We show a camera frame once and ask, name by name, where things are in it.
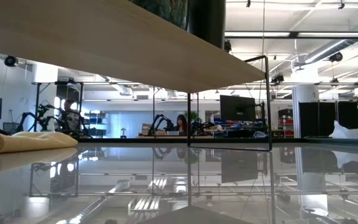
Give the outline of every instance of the black cylinder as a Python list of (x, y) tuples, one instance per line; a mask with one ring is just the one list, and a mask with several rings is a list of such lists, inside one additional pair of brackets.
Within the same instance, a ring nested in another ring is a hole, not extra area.
[(223, 49), (226, 0), (189, 0), (188, 32)]

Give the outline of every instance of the person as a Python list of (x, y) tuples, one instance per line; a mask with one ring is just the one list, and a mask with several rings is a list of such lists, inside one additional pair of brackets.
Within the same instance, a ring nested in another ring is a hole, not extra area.
[[(74, 100), (66, 100), (63, 106), (64, 111), (66, 112), (66, 120), (68, 127), (66, 129), (73, 130), (73, 131), (81, 131), (80, 125), (80, 114), (78, 110), (73, 110), (71, 108)], [(60, 114), (58, 117), (59, 120), (64, 121), (63, 114)]]
[(180, 114), (178, 116), (175, 131), (179, 131), (179, 135), (187, 135), (187, 120), (185, 115)]

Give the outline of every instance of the window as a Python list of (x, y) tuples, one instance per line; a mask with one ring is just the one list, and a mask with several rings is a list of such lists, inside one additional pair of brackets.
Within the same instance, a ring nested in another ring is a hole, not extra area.
[(71, 109), (72, 110), (77, 110), (78, 108), (78, 105), (77, 105), (77, 103), (73, 103), (72, 105), (71, 105)]
[[(59, 108), (60, 107), (60, 98), (59, 97), (55, 97), (55, 101), (53, 102), (53, 106), (54, 107), (56, 107), (56, 108)], [(53, 114), (55, 115), (55, 116), (58, 116), (59, 115), (59, 110), (54, 110), (53, 111)]]

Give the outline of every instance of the shelf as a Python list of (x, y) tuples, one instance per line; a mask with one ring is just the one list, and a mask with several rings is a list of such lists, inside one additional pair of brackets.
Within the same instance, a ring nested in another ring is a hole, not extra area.
[(0, 0), (0, 53), (187, 93), (265, 78), (128, 0)]

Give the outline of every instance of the black curtain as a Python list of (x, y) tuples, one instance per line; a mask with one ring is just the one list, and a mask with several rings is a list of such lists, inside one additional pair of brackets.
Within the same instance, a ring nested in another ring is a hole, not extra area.
[(334, 132), (335, 103), (319, 104), (318, 136), (329, 136)]
[(301, 137), (318, 136), (317, 103), (299, 103)]
[(357, 102), (338, 102), (338, 122), (347, 129), (358, 128)]
[[(335, 103), (299, 103), (301, 137), (329, 136), (336, 120)], [(347, 129), (358, 128), (358, 101), (338, 103), (338, 122)]]

